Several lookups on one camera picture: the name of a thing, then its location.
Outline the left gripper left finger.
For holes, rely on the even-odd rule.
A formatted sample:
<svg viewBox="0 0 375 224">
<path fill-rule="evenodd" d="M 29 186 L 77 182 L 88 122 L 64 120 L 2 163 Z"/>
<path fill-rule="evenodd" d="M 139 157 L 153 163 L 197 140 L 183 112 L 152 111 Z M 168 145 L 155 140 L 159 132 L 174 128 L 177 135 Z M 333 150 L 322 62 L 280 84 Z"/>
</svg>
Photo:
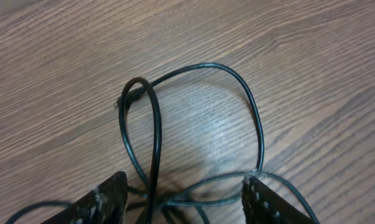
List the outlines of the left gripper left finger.
<svg viewBox="0 0 375 224">
<path fill-rule="evenodd" d="M 127 204 L 127 176 L 119 171 L 42 224 L 122 224 Z"/>
</svg>

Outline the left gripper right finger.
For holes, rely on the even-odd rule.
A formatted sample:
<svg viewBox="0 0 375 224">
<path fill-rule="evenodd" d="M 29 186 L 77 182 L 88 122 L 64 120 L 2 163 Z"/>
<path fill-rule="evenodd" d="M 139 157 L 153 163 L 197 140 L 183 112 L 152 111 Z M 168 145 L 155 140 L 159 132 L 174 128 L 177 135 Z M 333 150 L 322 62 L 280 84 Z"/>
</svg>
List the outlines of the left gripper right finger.
<svg viewBox="0 0 375 224">
<path fill-rule="evenodd" d="M 302 204 L 304 215 L 284 198 L 270 189 L 264 181 L 274 179 L 284 184 Z M 252 170 L 244 175 L 241 194 L 246 223 L 257 224 L 316 224 L 318 218 L 302 194 L 284 178 Z"/>
</svg>

